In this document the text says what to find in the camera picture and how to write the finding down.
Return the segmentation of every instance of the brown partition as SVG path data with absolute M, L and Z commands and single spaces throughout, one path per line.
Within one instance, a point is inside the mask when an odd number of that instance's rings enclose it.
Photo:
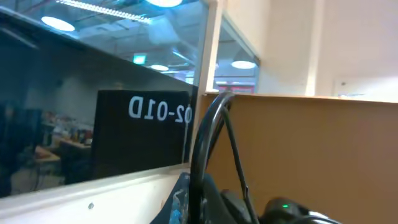
M 343 223 L 398 223 L 398 104 L 238 95 L 231 119 L 259 214 L 284 196 Z M 240 192 L 225 129 L 207 172 Z

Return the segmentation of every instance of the black cable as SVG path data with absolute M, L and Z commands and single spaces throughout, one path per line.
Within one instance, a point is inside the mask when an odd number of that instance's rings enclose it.
M 341 224 L 338 221 L 330 220 L 328 218 L 318 217 L 315 215 L 309 215 L 309 216 L 305 216 L 305 217 L 296 218 L 295 220 L 288 222 L 287 224 L 299 224 L 299 223 L 302 223 L 303 221 L 307 221 L 307 220 L 318 220 L 318 221 L 328 222 L 331 224 Z

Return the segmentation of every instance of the glass window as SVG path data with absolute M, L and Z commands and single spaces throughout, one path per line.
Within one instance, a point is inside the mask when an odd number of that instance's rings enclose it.
M 223 19 L 213 88 L 235 93 L 255 93 L 258 74 L 258 58 L 249 50 L 232 25 Z
M 0 2 L 0 197 L 188 161 L 207 6 L 152 2 Z

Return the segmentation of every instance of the exposed ceiling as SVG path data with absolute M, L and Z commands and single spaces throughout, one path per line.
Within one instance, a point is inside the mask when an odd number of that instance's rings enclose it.
M 166 65 L 171 71 L 181 71 L 186 77 L 193 75 L 197 57 L 201 53 L 200 42 L 204 39 L 206 6 L 197 0 L 184 0 L 174 8 L 155 7 L 145 0 L 84 0 L 84 3 L 106 7 L 130 14 L 148 17 L 150 25 L 121 19 L 115 16 L 79 9 L 67 8 L 75 31 L 73 38 L 132 60 L 134 53 L 147 53 L 146 64 Z M 57 5 L 55 0 L 0 0 L 0 6 L 29 16 L 37 21 Z M 233 68 L 230 63 L 241 49 L 239 44 L 221 29 L 216 76 L 253 77 L 253 71 Z

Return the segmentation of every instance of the round ceiling light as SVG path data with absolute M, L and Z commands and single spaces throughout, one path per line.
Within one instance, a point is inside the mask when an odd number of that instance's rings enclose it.
M 174 7 L 181 4 L 182 0 L 147 0 L 147 2 L 159 7 Z
M 151 65 L 150 68 L 162 72 L 169 70 L 169 68 L 164 65 Z
M 248 62 L 248 61 L 235 61 L 235 62 L 232 62 L 232 66 L 234 68 L 239 68 L 239 69 L 250 69 L 250 68 L 254 68 L 256 66 L 256 64 L 253 62 Z
M 50 27 L 56 28 L 58 30 L 62 30 L 62 31 L 67 31 L 67 32 L 71 32 L 75 30 L 75 27 L 72 26 L 71 24 L 61 20 L 61 19 L 57 19 L 55 17 L 50 17 L 50 16 L 44 16 L 42 18 L 42 21 L 49 25 Z

